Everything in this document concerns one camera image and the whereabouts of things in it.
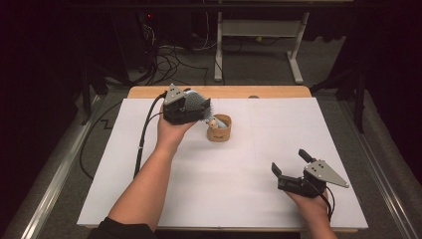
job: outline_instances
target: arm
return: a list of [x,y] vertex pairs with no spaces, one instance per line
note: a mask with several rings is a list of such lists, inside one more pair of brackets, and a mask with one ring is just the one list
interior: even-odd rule
[[184,134],[195,122],[172,125],[160,115],[155,149],[108,217],[123,224],[146,223],[155,231],[164,206],[171,161]]
[[326,215],[326,204],[320,198],[307,198],[286,192],[298,205],[313,239],[336,239]]

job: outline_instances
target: black cable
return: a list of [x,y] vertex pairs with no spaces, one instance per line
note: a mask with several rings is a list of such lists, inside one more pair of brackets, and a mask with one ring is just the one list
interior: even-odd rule
[[148,119],[148,123],[152,120],[152,119],[154,119],[155,117],[158,117],[159,115],[161,115],[161,114],[163,114],[163,113],[157,113],[157,114],[155,114],[154,116],[152,116],[151,118],[149,118]]
[[183,81],[180,81],[180,80],[177,80],[177,79],[174,79],[173,78],[173,76],[174,75],[176,75],[176,73],[177,73],[177,70],[178,70],[178,67],[181,65],[181,66],[184,66],[184,67],[188,67],[188,68],[191,68],[191,69],[198,69],[198,70],[205,70],[205,74],[204,74],[204,82],[206,82],[206,78],[207,78],[207,75],[208,75],[208,70],[209,70],[209,68],[205,68],[205,67],[194,67],[194,66],[190,66],[190,65],[188,65],[188,64],[186,64],[186,63],[183,63],[178,57],[177,57],[177,53],[176,53],[176,47],[175,46],[173,46],[173,47],[167,47],[167,46],[163,46],[163,47],[160,47],[161,49],[169,49],[170,50],[170,52],[169,53],[167,53],[166,55],[158,55],[158,57],[161,57],[161,58],[163,58],[163,59],[165,59],[166,61],[164,61],[164,62],[160,62],[160,63],[158,63],[157,65],[159,66],[159,65],[161,65],[161,64],[164,64],[164,63],[167,63],[170,67],[169,67],[169,69],[168,70],[165,70],[165,71],[167,71],[166,73],[163,73],[163,69],[159,69],[159,73],[161,73],[163,76],[160,78],[160,79],[158,79],[158,80],[155,80],[155,81],[151,81],[150,82],[150,84],[151,85],[155,85],[155,84],[158,84],[158,83],[160,83],[160,82],[163,82],[163,81],[166,81],[166,80],[168,80],[168,79],[171,79],[171,80],[173,80],[173,81],[176,81],[176,82],[180,82],[180,83],[182,83],[182,84],[185,84],[185,85],[190,85],[190,84],[188,84],[188,83],[185,83],[185,82],[183,82]]
[[156,71],[157,71],[157,67],[155,66],[155,64],[151,64],[149,66],[148,72],[146,72],[145,75],[143,75],[143,76],[139,77],[138,79],[134,80],[134,82],[140,83],[140,82],[146,81],[150,77],[153,77],[155,75]]
[[200,40],[206,41],[202,38],[199,38],[199,39],[197,39],[198,43],[192,43],[192,49],[193,49],[194,52],[210,50],[210,49],[213,49],[217,46],[216,40],[208,40],[208,43],[206,45],[201,44]]
[[[153,65],[156,67],[156,72],[158,71],[158,63],[157,63],[157,56],[153,59]],[[152,81],[154,80],[155,74],[151,76],[148,81],[145,83],[146,86],[151,86]]]
[[319,196],[322,198],[322,200],[325,202],[326,206],[328,207],[328,221],[331,221],[331,216],[332,216],[331,204],[329,204],[328,199],[326,199],[326,197],[322,193],[320,193]]
[[91,132],[93,131],[93,129],[96,127],[96,125],[97,125],[97,123],[99,123],[99,121],[100,120],[102,120],[103,119],[103,117],[107,114],[107,113],[109,113],[113,108],[115,108],[116,106],[118,106],[118,105],[120,105],[122,103],[122,101],[120,101],[120,102],[118,102],[118,103],[116,103],[116,104],[114,104],[113,106],[111,106],[110,108],[108,108],[100,117],[99,117],[99,119],[97,119],[95,122],[94,122],[94,124],[91,126],[91,128],[90,128],[90,130],[88,131],[88,133],[87,133],[87,136],[84,138],[84,141],[83,141],[83,143],[82,143],[82,147],[81,147],[81,151],[80,151],[80,156],[79,156],[79,160],[80,160],[80,167],[81,167],[81,170],[82,170],[82,172],[88,177],[88,178],[90,178],[91,180],[93,180],[94,179],[94,177],[93,176],[91,176],[86,170],[85,170],[85,168],[84,168],[84,164],[83,164],[83,154],[84,154],[84,149],[85,149],[85,145],[87,144],[87,141],[88,141],[88,138],[90,137],[90,135],[91,135]]
[[328,189],[329,194],[331,194],[331,198],[332,198],[332,210],[331,210],[331,215],[332,215],[335,209],[335,198],[334,198],[334,194],[332,194],[331,189],[329,189],[329,187],[327,187],[326,189]]
[[167,95],[167,92],[165,92],[165,93],[159,95],[157,98],[155,98],[154,102],[151,105],[151,108],[149,109],[148,115],[147,115],[146,120],[145,120],[145,124],[143,125],[142,135],[140,136],[139,149],[137,151],[136,165],[134,167],[134,176],[133,177],[136,177],[137,173],[139,172],[140,161],[142,160],[143,144],[145,143],[146,128],[148,127],[148,124],[150,122],[152,110],[154,110],[156,103],[161,98],[165,98],[166,95]]

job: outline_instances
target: white board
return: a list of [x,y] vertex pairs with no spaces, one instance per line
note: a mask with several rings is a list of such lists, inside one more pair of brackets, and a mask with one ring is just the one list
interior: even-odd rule
[[[131,182],[152,101],[123,101],[79,225],[99,225]],[[325,160],[350,182],[316,99],[212,99],[212,105],[214,114],[231,117],[231,138],[209,141],[203,121],[189,130],[173,159],[158,226],[303,228],[295,203],[277,189],[277,177],[271,170],[275,162],[284,175],[302,176],[307,163],[298,155],[300,148]],[[142,162],[155,145],[156,123],[153,119],[147,129]],[[330,188],[335,196],[331,226],[367,228],[352,185],[343,188],[331,184]]]

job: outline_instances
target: black sleeve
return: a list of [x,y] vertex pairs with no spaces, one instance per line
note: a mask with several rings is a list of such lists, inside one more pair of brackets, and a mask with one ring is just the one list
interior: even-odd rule
[[121,224],[108,217],[91,231],[88,239],[157,239],[146,224]]

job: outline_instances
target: dark background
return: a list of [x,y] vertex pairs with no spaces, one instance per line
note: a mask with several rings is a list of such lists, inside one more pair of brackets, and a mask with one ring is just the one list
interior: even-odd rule
[[[357,15],[311,14],[305,40],[347,36],[331,75],[363,66],[367,89],[382,119],[421,181],[422,36],[417,24],[422,20],[420,8],[415,7],[418,1],[393,3],[389,10]],[[71,14],[59,1],[0,0],[0,235],[75,117],[74,99],[81,91],[83,72],[90,72],[90,84],[101,92],[107,73],[127,79],[127,69],[148,65],[147,46],[139,44],[143,41],[139,14]],[[210,38],[215,39],[216,14],[209,17]],[[253,17],[278,19],[279,15]],[[153,24],[160,38],[189,48],[191,32],[206,35],[203,18],[198,13],[154,13]]]

